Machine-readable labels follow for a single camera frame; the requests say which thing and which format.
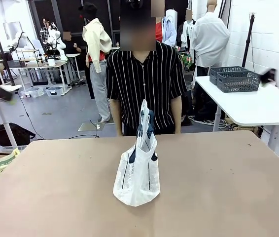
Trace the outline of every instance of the plaid shirt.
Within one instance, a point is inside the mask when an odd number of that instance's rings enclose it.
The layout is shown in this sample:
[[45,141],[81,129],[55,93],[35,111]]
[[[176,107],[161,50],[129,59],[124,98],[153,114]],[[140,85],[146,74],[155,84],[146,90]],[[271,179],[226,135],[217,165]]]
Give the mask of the plaid shirt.
[[49,31],[46,27],[41,28],[40,30],[40,40],[41,42],[47,42],[47,39],[50,37]]

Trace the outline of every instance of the cream jacket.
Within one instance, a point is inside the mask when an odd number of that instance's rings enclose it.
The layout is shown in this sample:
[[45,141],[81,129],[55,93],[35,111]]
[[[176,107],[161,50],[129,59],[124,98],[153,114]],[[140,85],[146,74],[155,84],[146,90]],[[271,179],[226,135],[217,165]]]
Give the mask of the cream jacket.
[[82,38],[88,44],[88,54],[92,59],[96,72],[101,73],[99,62],[100,51],[109,53],[112,48],[112,41],[98,18],[93,19],[89,24],[84,26]]

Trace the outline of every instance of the white bag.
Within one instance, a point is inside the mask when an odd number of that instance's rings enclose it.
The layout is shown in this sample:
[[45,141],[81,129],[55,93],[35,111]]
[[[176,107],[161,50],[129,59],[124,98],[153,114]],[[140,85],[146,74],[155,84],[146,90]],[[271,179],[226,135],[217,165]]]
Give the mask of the white bag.
[[154,113],[144,100],[136,143],[122,154],[113,187],[113,194],[126,205],[140,206],[160,194],[156,147]]

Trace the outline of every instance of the short sleeve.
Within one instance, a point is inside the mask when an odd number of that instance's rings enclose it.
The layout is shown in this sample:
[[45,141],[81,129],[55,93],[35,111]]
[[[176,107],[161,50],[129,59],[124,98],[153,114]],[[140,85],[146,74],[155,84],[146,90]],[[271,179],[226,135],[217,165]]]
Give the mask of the short sleeve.
[[112,100],[120,99],[120,91],[118,82],[115,77],[115,70],[113,68],[113,54],[109,56],[106,62],[106,89],[107,97]]
[[183,95],[187,91],[187,86],[185,84],[183,65],[179,58],[179,54],[174,51],[174,65],[171,69],[170,78],[170,99],[175,99]]

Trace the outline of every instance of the light blue shirt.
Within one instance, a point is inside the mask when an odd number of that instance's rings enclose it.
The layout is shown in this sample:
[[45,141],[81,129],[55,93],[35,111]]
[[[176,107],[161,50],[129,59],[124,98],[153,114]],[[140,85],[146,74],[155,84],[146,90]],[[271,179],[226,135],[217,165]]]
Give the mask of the light blue shirt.
[[174,47],[176,43],[177,32],[175,30],[174,24],[167,17],[163,18],[163,32],[163,43]]

